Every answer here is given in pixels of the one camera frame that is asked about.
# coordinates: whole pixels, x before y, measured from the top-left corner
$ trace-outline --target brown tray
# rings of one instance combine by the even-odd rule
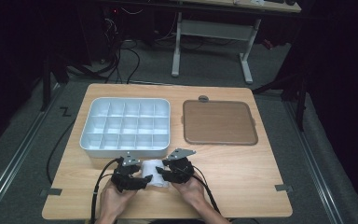
[[[244,102],[188,100],[183,104],[190,144],[255,145],[255,121]]]

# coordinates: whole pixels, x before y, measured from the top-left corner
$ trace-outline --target wooden table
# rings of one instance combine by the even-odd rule
[[[250,106],[255,119],[258,143],[254,146],[190,145],[184,139],[183,102],[207,95],[210,100],[242,101]],[[110,159],[93,159],[79,145],[91,102],[99,97],[165,98],[171,104],[171,143],[175,148],[197,151],[189,157],[204,173],[224,217],[289,217],[292,207],[285,191],[275,185],[282,178],[249,89],[91,84],[80,107],[75,126],[62,156],[52,188],[61,195],[49,195],[42,215],[46,219],[90,218],[91,197],[95,182]],[[115,166],[109,169],[112,173]],[[100,185],[103,188],[105,178]],[[181,199],[171,185],[141,189],[120,218],[193,218],[198,214]]]

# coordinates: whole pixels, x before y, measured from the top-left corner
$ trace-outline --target metal rail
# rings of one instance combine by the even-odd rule
[[[298,139],[301,142],[304,156],[307,162],[307,165],[310,169],[310,175],[313,179],[316,189],[318,190],[319,196],[324,205],[324,209],[326,210],[326,214],[330,218],[330,222],[334,224],[342,224],[344,221],[342,220],[341,214],[338,211],[336,203],[334,201],[333,195],[328,187],[327,183],[324,180],[324,176],[322,175],[321,170],[319,169],[318,163],[316,162],[312,150],[310,149],[310,145],[308,144],[307,138],[303,132],[298,129],[296,124],[296,112],[293,108],[293,105],[290,102],[283,102],[283,106],[286,109],[286,112],[291,117],[291,123],[296,130],[296,134]]]
[[[37,134],[37,131],[40,129],[43,121],[45,120],[51,106],[54,104],[58,96],[62,93],[63,87],[59,84],[56,84],[53,89],[53,97],[50,101],[50,104],[47,106],[45,111],[39,112],[31,128],[28,130],[24,139],[22,140],[20,146],[18,147],[15,155],[11,159],[5,171],[0,177],[0,202],[5,196],[7,189],[9,188],[11,182],[16,177],[17,172],[20,170],[22,163],[24,162],[28,152],[31,150],[34,137]]]

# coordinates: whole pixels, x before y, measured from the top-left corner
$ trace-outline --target human hand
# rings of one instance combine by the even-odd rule
[[[173,187],[176,188],[182,195],[185,202],[190,205],[196,206],[199,203],[205,203],[204,187],[194,177],[191,177],[187,182],[182,184],[172,183]]]
[[[215,211],[207,203],[204,196],[204,186],[195,177],[191,177],[183,184],[172,183],[181,194],[185,202],[189,203],[207,224],[228,224],[228,220]]]
[[[138,190],[123,190],[119,192],[116,185],[108,180],[100,198],[101,213],[97,224],[112,224],[126,209],[129,200]]]

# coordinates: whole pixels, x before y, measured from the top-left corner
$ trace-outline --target white object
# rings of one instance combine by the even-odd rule
[[[168,181],[165,181],[162,178],[162,175],[159,174],[156,170],[156,166],[164,169],[164,164],[162,164],[162,160],[150,160],[142,162],[142,177],[145,178],[148,175],[152,175],[152,180],[148,183],[148,185],[153,185],[156,187],[168,187]]]
[[[161,158],[170,143],[170,103],[157,98],[95,99],[80,137],[94,158]]]

